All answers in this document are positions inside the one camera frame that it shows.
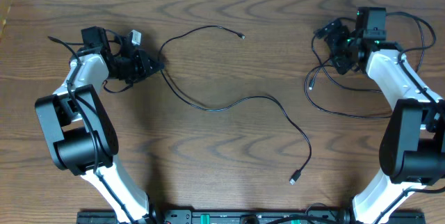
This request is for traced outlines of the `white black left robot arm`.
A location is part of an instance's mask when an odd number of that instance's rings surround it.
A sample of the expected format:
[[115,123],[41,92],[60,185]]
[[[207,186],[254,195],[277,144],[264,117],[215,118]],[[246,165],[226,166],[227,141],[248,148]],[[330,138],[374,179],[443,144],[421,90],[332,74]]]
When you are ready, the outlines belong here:
[[140,47],[142,35],[115,34],[93,26],[81,30],[79,49],[71,51],[70,71],[51,95],[35,102],[44,139],[55,166],[93,185],[110,211],[80,211],[78,223],[164,223],[148,194],[130,177],[119,157],[118,136],[99,93],[110,79],[131,88],[163,68]]

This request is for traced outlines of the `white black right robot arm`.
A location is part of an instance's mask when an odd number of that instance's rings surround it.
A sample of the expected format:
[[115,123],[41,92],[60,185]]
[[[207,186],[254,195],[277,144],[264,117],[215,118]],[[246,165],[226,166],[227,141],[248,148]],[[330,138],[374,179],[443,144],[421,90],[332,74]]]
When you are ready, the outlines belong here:
[[339,74],[357,67],[375,81],[392,113],[379,149],[380,169],[352,200],[351,222],[388,223],[415,193],[439,194],[444,178],[444,98],[432,91],[407,60],[407,49],[387,40],[385,8],[360,7],[350,31],[338,18],[315,32]]

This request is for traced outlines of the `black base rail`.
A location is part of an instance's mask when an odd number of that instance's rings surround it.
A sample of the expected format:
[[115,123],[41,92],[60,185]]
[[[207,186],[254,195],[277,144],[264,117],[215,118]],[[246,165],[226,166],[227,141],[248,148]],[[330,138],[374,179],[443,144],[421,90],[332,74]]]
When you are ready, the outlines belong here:
[[[270,223],[283,218],[292,218],[282,223],[360,223],[354,222],[346,210],[329,211],[316,207],[307,211],[248,212],[248,211],[191,211],[187,209],[169,210],[161,215],[160,223],[165,224],[241,224]],[[114,211],[80,211],[77,224],[120,223]],[[425,224],[426,218],[420,211],[397,211],[391,214],[389,224]]]

